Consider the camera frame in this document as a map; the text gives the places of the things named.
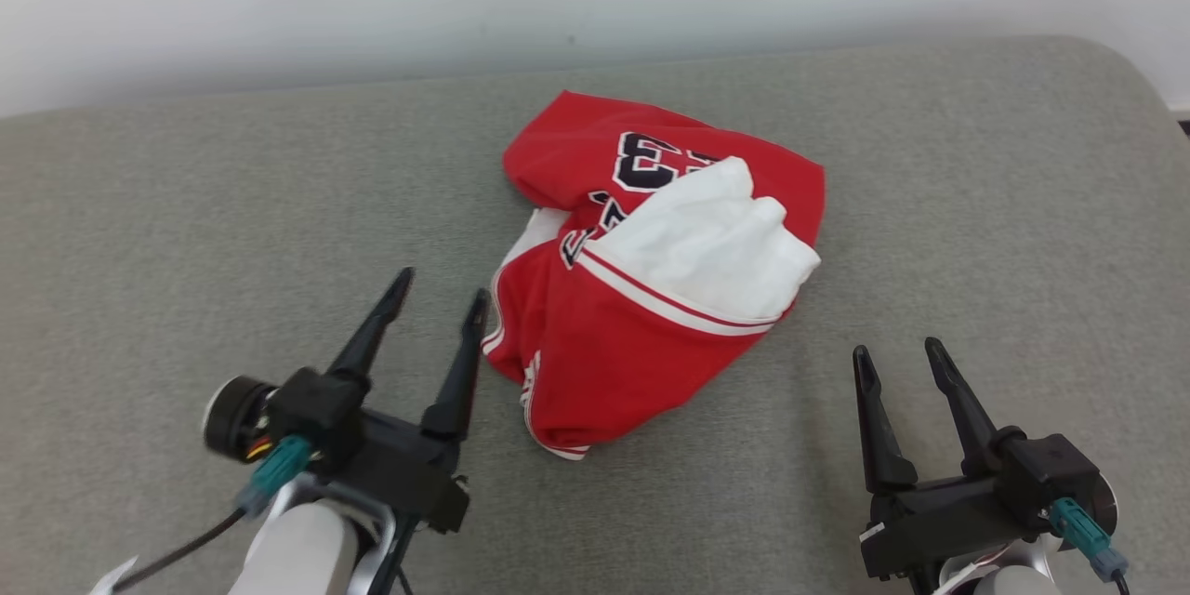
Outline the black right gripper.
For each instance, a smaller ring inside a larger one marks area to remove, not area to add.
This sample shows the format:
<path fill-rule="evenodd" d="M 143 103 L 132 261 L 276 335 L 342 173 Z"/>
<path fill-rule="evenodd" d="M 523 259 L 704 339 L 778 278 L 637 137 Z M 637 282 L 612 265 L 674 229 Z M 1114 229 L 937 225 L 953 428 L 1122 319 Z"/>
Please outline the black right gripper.
<path fill-rule="evenodd" d="M 1000 472 L 1006 443 L 1023 440 L 1025 431 L 996 427 L 938 337 L 927 337 L 925 350 L 956 422 L 960 466 L 972 478 L 917 486 L 917 469 L 902 455 L 881 401 L 872 355 L 864 345 L 852 352 L 864 476 L 872 494 L 870 536 L 860 540 L 860 556 L 868 576 L 881 581 L 901 575 L 923 580 L 928 570 L 937 575 L 944 560 L 1025 536 L 1025 524 L 1000 501 L 994 480 L 973 478 Z"/>

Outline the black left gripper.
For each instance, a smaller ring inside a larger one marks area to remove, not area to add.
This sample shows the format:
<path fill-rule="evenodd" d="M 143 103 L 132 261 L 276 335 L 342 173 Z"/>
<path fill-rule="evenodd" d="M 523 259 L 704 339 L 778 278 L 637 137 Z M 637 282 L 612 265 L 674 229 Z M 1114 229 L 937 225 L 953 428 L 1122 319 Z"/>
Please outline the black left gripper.
<path fill-rule="evenodd" d="M 371 370 L 390 327 L 403 309 L 414 269 L 396 274 L 378 302 L 324 371 L 371 389 Z M 470 433 L 472 399 L 480 382 L 482 342 L 491 295 L 480 289 L 461 325 L 461 340 L 441 390 L 422 413 L 421 428 L 403 418 L 365 414 L 363 445 L 342 469 L 324 477 L 371 497 L 394 513 L 419 516 L 438 533 L 457 533 L 470 494 L 457 477 L 462 441 Z"/>

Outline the red Bulls jersey white sleeves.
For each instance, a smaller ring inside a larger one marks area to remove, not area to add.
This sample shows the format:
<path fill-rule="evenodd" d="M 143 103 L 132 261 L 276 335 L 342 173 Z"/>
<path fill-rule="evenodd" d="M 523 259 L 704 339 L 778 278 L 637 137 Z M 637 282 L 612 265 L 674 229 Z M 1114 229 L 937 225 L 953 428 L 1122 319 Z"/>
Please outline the red Bulls jersey white sleeves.
<path fill-rule="evenodd" d="M 654 105 L 562 92 L 503 167 L 536 209 L 482 350 L 568 461 L 693 399 L 821 263 L 823 167 Z"/>

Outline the grey fabric sofa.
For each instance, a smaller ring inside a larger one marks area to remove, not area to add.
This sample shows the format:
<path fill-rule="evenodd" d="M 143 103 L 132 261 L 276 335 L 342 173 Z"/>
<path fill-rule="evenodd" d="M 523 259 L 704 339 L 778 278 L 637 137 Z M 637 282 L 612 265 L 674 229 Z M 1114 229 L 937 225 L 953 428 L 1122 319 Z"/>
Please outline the grey fabric sofa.
<path fill-rule="evenodd" d="M 416 536 L 416 595 L 906 591 L 860 560 L 851 353 L 940 478 L 962 451 L 926 337 L 998 425 L 1102 469 L 1133 595 L 1190 595 L 1190 139 L 1129 61 L 1061 36 L 0 120 L 0 595 L 86 595 L 219 522 L 248 469 L 203 449 L 212 393 L 328 363 L 403 267 L 369 401 L 420 416 L 530 217 L 501 155 L 560 90 L 815 159 L 822 265 L 735 367 L 583 462 L 486 369 L 472 505 Z"/>

